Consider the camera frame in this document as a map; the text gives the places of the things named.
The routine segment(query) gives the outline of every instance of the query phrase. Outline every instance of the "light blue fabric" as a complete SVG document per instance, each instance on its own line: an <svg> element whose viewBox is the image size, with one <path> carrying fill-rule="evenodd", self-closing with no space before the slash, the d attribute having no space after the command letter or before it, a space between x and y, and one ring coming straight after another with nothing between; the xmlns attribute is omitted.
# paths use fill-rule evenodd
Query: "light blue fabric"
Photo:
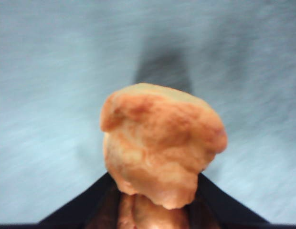
<svg viewBox="0 0 296 229"><path fill-rule="evenodd" d="M0 0L0 223L37 222L105 173L101 106L166 49L228 132L205 174L296 223L296 0Z"/></svg>

